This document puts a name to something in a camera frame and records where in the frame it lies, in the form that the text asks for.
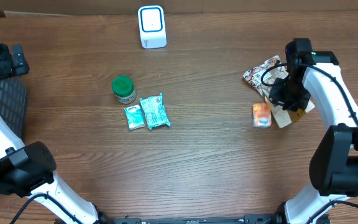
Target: teal snack packet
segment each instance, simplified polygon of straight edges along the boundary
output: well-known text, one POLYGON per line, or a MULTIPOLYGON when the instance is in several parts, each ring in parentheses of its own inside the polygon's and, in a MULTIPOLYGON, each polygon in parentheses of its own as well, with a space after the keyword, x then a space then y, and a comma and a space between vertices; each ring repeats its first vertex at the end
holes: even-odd
POLYGON ((161 125, 171 126, 168 120, 165 107, 162 104, 162 93, 159 96, 150 96, 144 100, 139 98, 140 105, 145 113, 147 127, 151 130, 154 127, 161 125))
POLYGON ((129 130, 144 127, 143 114, 139 105, 127 107, 124 111, 127 116, 129 130))

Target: jar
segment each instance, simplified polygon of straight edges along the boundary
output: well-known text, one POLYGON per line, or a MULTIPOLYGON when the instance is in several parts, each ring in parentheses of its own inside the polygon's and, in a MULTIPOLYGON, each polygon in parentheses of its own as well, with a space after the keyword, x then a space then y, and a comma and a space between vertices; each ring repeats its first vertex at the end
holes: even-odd
POLYGON ((111 88, 120 103, 129 104, 136 100, 134 83, 125 75, 116 77, 111 88))

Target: green lid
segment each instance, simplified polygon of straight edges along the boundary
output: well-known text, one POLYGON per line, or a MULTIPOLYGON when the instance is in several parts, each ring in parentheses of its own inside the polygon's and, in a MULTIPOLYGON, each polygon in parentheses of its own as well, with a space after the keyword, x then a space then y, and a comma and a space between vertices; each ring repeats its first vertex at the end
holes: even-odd
POLYGON ((119 97, 127 97, 134 91, 134 83, 131 78, 120 75, 112 81, 112 91, 119 97))

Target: black joint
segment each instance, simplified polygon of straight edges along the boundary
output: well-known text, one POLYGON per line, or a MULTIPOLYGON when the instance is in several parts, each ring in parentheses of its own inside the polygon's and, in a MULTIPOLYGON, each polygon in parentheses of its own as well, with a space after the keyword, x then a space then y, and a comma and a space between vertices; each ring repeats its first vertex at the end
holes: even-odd
POLYGON ((55 219, 55 223, 54 224, 65 224, 61 219, 55 219))
POLYGON ((336 206, 335 201, 330 200, 329 203, 331 204, 332 208, 335 208, 335 206, 336 206))
POLYGON ((15 152, 15 149, 13 147, 9 147, 9 148, 5 149, 5 152, 6 152, 7 155, 10 155, 13 152, 15 152))
POLYGON ((356 116, 356 112, 350 112, 349 118, 356 116))
POLYGON ((24 53, 23 53, 23 48, 21 45, 13 45, 12 46, 12 51, 13 51, 13 61, 14 61, 14 69, 15 69, 15 74, 16 75, 25 75, 28 74, 30 68, 29 65, 27 64, 25 58, 24 58, 24 53))
POLYGON ((309 166, 310 181, 321 196, 358 196, 358 156, 349 155, 351 145, 358 151, 358 128, 328 128, 309 166))

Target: small teal packet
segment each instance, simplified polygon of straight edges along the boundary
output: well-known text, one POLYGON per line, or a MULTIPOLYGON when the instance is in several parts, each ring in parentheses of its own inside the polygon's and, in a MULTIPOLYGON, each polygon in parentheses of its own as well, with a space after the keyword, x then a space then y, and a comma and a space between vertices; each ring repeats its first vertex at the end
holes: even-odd
POLYGON ((143 114, 139 105, 130 106, 124 110, 128 120, 128 127, 131 131, 144 127, 143 114))
POLYGON ((164 124, 171 126, 165 112, 165 107, 162 104, 162 93, 159 96, 150 96, 144 100, 139 98, 139 101, 145 113, 147 127, 150 130, 164 124))

